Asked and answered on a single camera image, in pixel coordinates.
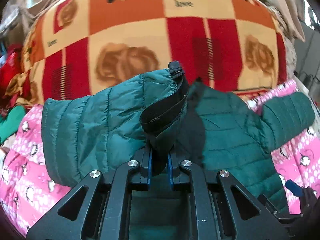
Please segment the pink penguin print blanket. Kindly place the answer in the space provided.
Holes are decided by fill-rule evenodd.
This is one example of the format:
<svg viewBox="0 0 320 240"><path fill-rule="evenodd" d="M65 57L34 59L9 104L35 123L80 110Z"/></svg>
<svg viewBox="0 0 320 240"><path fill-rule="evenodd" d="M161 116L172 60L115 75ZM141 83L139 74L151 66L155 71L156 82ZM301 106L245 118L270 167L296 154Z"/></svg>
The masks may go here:
<svg viewBox="0 0 320 240"><path fill-rule="evenodd" d="M295 88L289 81L245 102L205 87L196 107L204 168L229 170L253 195L291 213L299 206L286 180L319 191L319 126ZM1 163L1 205L16 230L26 235L87 172L112 171L143 148L142 111L176 90L167 77L141 75L93 96L34 106Z"/></svg>

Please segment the green garment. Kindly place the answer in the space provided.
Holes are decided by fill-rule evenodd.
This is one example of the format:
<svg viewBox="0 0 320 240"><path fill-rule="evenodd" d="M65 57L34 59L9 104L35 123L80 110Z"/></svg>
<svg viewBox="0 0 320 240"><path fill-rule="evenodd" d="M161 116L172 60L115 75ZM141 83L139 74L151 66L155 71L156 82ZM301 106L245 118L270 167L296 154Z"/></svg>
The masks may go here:
<svg viewBox="0 0 320 240"><path fill-rule="evenodd" d="M8 137L17 132L18 127L25 116L25 108L23 106L16 106L12 108L6 117L1 116L0 137L1 144L5 142Z"/></svg>

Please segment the red clothes pile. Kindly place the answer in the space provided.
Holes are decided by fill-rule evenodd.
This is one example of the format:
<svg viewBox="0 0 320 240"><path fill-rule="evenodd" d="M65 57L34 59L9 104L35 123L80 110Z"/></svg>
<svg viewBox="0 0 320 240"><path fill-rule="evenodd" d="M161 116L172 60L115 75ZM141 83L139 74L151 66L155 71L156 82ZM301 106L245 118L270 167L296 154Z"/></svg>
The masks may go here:
<svg viewBox="0 0 320 240"><path fill-rule="evenodd" d="M21 67L22 46L11 45L8 57L1 67L1 108L10 109L18 99L29 99L29 71Z"/></svg>

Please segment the green quilted puffer jacket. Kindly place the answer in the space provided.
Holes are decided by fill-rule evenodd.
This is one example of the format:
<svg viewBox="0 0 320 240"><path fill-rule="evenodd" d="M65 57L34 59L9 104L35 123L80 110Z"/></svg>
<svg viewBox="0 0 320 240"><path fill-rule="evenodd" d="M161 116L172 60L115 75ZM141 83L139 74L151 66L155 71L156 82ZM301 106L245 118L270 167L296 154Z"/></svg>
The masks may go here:
<svg viewBox="0 0 320 240"><path fill-rule="evenodd" d="M200 80L189 84L177 61L169 63L167 69L138 76L141 75L148 75L153 79L167 77L176 82L177 90L146 107L139 118L146 135L144 147L148 146L152 153L151 184L146 191L132 193L128 239L186 239L187 201L182 192L175 191L170 186L168 154L175 151L205 169L200 163L205 128L196 107L203 98L204 88L208 86ZM273 205L279 213L289 214Z"/></svg>

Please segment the red orange rose blanket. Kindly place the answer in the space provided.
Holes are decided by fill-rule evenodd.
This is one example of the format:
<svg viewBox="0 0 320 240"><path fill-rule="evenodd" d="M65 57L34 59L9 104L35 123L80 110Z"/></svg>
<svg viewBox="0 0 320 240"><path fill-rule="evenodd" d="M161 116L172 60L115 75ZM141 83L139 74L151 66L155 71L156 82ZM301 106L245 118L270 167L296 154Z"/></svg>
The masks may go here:
<svg viewBox="0 0 320 240"><path fill-rule="evenodd" d="M178 61L189 83L253 98L287 79L258 0L59 0L34 23L23 69L33 103L95 94Z"/></svg>

